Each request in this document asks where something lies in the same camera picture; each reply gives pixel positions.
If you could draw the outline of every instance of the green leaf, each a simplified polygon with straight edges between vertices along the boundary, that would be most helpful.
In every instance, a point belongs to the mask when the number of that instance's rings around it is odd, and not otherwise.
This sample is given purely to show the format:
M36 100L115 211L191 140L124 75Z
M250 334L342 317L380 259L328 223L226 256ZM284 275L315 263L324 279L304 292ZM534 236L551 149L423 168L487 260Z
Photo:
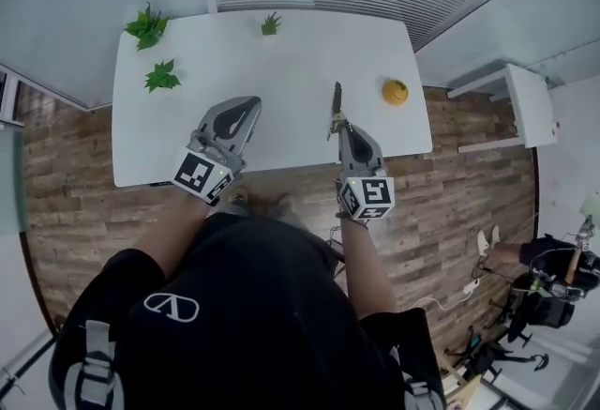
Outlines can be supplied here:
M158 43L158 36L155 33L147 33L140 38L138 42L138 51L151 48Z
M130 35L133 35L134 37L139 37L145 32L145 30L146 25L140 22L128 23L125 28L125 31L127 31Z
M277 15L276 11L264 19L264 23L261 25L263 35L268 36L277 34L281 17L276 17L275 15Z
M173 89L180 84L179 79L175 75L167 75L165 80L165 88Z
M167 69L162 64L154 65L154 72L158 77L162 78L167 74Z
M156 74L153 74L148 77L147 83L149 83L150 86L160 86L160 77Z
M164 33L165 32L165 29L167 28L167 22L168 21L169 21L168 18L161 18L161 19L158 20L158 22L157 22L157 30L160 33Z

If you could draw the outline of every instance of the orange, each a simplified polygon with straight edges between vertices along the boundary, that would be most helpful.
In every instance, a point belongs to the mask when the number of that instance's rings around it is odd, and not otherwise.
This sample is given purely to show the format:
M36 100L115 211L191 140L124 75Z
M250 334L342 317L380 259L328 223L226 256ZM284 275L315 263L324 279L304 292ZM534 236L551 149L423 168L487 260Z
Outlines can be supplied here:
M392 105L401 105L409 97L409 89L400 80L389 80L383 85L383 98Z

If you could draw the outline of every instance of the person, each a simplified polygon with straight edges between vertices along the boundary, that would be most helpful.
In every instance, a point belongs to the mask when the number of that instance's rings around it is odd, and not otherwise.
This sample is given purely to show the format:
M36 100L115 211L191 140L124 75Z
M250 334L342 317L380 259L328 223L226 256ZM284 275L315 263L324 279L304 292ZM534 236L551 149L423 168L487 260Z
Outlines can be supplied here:
M445 407L425 312L398 312L365 224L338 214L346 296L289 195L210 209L187 194L85 289L52 356L60 408Z
M600 284L600 258L592 251L581 251L577 266L570 271L571 262L578 252L576 245L557 240L552 235L535 238L529 243L504 243L500 239L500 228L492 228L490 243L483 231L477 234L477 249L487 264L506 263L525 265L530 271L543 272L552 281L565 281L583 290L586 294Z

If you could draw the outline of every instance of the shoe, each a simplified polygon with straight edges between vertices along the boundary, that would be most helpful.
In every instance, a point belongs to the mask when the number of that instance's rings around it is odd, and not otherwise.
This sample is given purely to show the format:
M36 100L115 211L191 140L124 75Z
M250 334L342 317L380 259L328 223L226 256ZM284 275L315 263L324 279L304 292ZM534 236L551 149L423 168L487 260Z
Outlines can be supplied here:
M246 187L236 187L232 190L227 198L227 203L230 205L247 205L248 204L248 190Z
M494 228L491 229L491 246L495 247L497 243L500 243L500 227L494 225Z
M484 235L483 230L479 230L477 234L477 249L479 250L479 254L481 256L486 256L486 250L489 248L489 243L486 240L486 236Z
M296 209L295 204L293 202L293 198L290 195L290 193L286 193L281 198L279 198L279 200L277 201L277 206L292 213L294 213Z

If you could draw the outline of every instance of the white table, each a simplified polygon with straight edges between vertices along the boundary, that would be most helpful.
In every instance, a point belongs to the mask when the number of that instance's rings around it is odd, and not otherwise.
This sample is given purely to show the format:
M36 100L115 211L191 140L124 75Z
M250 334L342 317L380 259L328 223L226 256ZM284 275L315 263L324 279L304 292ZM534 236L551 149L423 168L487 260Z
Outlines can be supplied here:
M425 95L403 23L312 10L279 10L277 35L252 10L170 21L159 44L136 51L119 42L112 102L112 165L118 187L168 181L173 162L206 110L225 99L255 95L262 114L244 150L246 171L330 163L338 138L326 141L334 85L342 109L368 131L386 157L432 149ZM144 75L175 59L174 90L144 89ZM387 79L409 87L408 100L383 100Z
M523 144L526 148L554 144L556 123L552 112L552 101L544 77L515 65L506 67L486 77L462 85L448 92L448 98L454 99L464 93L477 90L486 84L505 80L507 91L504 90L489 98L490 101L510 98L515 112L517 136L484 144L467 144L458 147L458 153L489 150L506 146Z

